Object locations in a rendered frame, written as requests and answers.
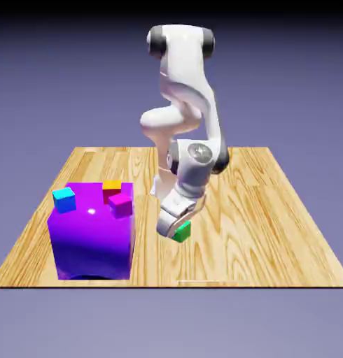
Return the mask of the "small green cube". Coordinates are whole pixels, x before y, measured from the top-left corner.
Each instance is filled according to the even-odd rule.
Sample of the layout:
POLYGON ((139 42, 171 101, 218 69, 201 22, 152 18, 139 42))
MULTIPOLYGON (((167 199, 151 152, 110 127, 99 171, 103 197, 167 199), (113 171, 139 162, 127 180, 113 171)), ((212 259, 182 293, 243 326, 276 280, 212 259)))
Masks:
POLYGON ((184 242, 191 235, 190 220, 184 222, 174 233, 172 239, 178 243, 184 242))

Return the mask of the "small magenta cube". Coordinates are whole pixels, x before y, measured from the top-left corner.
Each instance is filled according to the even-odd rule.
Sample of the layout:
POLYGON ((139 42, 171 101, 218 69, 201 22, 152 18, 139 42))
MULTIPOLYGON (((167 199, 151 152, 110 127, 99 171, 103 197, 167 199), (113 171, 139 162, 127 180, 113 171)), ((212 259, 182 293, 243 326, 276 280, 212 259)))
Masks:
POLYGON ((133 213, 133 201, 131 196, 124 193, 114 194, 108 198, 108 204, 110 206, 113 216, 121 218, 124 216, 130 216, 133 213))

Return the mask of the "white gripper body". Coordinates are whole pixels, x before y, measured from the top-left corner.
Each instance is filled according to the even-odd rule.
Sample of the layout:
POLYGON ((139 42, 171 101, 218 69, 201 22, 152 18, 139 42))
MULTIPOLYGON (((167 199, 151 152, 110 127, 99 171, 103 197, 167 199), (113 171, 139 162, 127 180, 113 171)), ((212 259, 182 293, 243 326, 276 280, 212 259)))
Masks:
POLYGON ((203 209, 205 201, 206 196, 168 195, 160 205, 157 232, 164 237, 173 237, 179 227, 203 209))

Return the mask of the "small cyan cube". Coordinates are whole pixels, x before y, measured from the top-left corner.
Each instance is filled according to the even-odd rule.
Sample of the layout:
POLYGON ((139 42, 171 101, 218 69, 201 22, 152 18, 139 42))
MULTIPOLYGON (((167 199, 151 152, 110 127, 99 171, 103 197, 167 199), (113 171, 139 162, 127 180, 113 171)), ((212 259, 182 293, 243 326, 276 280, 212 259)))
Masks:
POLYGON ((70 187, 54 190, 52 197, 58 213, 67 213, 76 209, 76 196, 70 187))

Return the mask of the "large purple box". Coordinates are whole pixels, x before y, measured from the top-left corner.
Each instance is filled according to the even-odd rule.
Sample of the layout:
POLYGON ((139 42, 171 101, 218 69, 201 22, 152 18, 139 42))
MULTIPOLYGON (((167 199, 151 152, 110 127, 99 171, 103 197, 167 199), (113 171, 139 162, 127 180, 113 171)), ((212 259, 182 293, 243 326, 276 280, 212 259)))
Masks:
POLYGON ((135 242, 134 215, 115 217, 104 203, 100 182, 69 182, 55 190, 55 202, 47 220, 50 242, 60 280, 128 280, 135 242), (58 199, 75 203, 74 210, 60 213, 58 199))

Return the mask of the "small yellow cube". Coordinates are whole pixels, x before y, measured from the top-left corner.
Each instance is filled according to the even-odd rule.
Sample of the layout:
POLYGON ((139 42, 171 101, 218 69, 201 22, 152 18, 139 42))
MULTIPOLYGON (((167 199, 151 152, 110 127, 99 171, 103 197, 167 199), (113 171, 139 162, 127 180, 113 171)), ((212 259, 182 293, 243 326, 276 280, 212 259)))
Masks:
POLYGON ((105 180, 102 183, 102 195, 104 204, 109 203, 109 197, 121 192, 122 182, 120 180, 105 180))

